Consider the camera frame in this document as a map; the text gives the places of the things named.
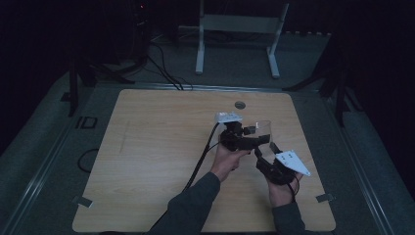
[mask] person's left hand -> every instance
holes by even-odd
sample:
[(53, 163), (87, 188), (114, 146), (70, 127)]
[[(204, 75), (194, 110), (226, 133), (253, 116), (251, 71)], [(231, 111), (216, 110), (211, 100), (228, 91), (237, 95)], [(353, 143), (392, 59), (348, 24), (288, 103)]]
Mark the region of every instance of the person's left hand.
[(219, 178), (220, 182), (223, 182), (232, 170), (239, 167), (239, 159), (249, 152), (250, 150), (231, 152), (226, 149), (226, 147), (219, 144), (210, 172), (214, 173)]

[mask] light wood surface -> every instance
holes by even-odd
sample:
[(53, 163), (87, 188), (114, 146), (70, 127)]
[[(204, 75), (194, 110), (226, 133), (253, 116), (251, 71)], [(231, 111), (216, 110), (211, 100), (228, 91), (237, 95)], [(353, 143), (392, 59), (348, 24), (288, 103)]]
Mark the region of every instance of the light wood surface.
[[(247, 106), (238, 110), (237, 101)], [(295, 150), (311, 172), (297, 195), (306, 229), (333, 230), (328, 202), (315, 199), (324, 189), (289, 95), (166, 90), (120, 92), (82, 195), (93, 205), (78, 206), (73, 230), (148, 231), (186, 185), (218, 112), (243, 116), (243, 126), (272, 121), (274, 142), (281, 150)], [(215, 148), (207, 154), (196, 180), (209, 171), (214, 153)], [(242, 157), (221, 184), (203, 231), (274, 231), (267, 184), (255, 163), (254, 154)]]

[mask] forearm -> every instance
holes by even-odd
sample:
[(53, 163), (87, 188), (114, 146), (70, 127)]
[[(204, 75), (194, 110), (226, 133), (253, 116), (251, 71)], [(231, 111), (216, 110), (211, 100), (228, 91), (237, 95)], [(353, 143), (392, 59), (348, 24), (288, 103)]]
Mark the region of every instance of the forearm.
[(219, 189), (217, 176), (207, 173), (170, 200), (166, 214), (147, 234), (200, 234)]
[(274, 225), (280, 235), (315, 235), (317, 232), (305, 230), (301, 220), (301, 214), (297, 203), (290, 203), (285, 206), (272, 209)]

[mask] person's right hand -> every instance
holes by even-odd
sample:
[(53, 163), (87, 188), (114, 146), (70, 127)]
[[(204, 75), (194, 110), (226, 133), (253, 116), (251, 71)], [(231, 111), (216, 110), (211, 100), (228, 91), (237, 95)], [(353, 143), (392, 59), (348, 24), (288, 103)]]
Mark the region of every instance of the person's right hand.
[[(296, 178), (300, 181), (302, 174), (296, 173)], [(290, 183), (294, 192), (297, 192), (300, 187), (299, 181), (294, 179), (293, 182)], [(272, 208), (281, 207), (292, 202), (293, 194), (288, 185), (276, 185), (268, 179), (266, 179), (266, 182), (268, 182), (269, 202), (271, 203)]]

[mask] gray carpet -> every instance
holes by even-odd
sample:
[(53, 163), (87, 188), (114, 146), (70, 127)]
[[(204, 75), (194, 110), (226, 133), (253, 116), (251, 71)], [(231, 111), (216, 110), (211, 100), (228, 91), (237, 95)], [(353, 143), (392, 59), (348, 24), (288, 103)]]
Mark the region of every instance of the gray carpet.
[[(223, 89), (280, 92), (281, 87), (295, 84), (311, 74), (327, 38), (284, 35), (277, 52), (280, 79), (271, 78), (266, 54), (261, 49), (266, 44), (263, 41), (246, 42), (250, 46), (244, 42), (228, 43), (229, 49), (223, 43), (212, 41), (207, 46), (205, 72), (202, 75), (195, 75), (197, 44), (194, 40), (187, 38), (178, 46), (158, 42), (169, 73), (183, 77), (195, 89), (214, 89), (218, 86)], [(151, 47), (150, 56), (161, 63), (158, 48)], [(156, 70), (151, 64), (147, 64), (146, 69)], [(96, 88), (86, 89), (80, 85), (83, 106), (79, 107), (73, 118), (67, 117), (69, 104), (60, 102), (62, 94), (68, 91), (68, 76), (54, 85), (0, 158), (0, 212), (3, 224), (13, 215), (25, 185), (52, 151), (57, 157), (51, 165), (47, 181), (19, 224), (16, 230), (19, 233), (16, 234), (76, 234), (71, 230), (71, 223), (77, 205), (71, 200), (82, 194), (88, 179), (88, 173), (81, 171), (76, 163), (85, 151), (99, 148), (118, 92), (122, 88), (173, 88), (164, 85), (166, 81), (163, 77), (147, 70), (128, 77), (136, 81), (135, 85), (121, 85), (102, 77)], [(339, 128), (333, 118), (331, 100), (321, 99), (315, 93), (316, 89), (318, 82), (291, 94), (323, 186), (326, 192), (336, 197), (330, 203), (337, 222), (336, 234), (383, 234), (379, 226), (384, 223), (377, 220), (374, 207), (368, 206), (371, 201), (356, 173), (357, 166), (352, 160), (354, 155), (363, 165), (369, 185), (376, 192), (388, 218), (392, 232), (387, 234), (415, 234), (412, 226), (415, 221), (414, 202), (388, 160), (388, 154), (370, 121), (364, 113), (352, 110), (345, 113), (346, 128)], [(79, 117), (97, 118), (96, 128), (75, 128)], [(57, 139), (64, 143), (59, 148), (55, 144)], [(94, 153), (89, 154), (90, 161), (86, 164), (92, 165), (94, 157)]]

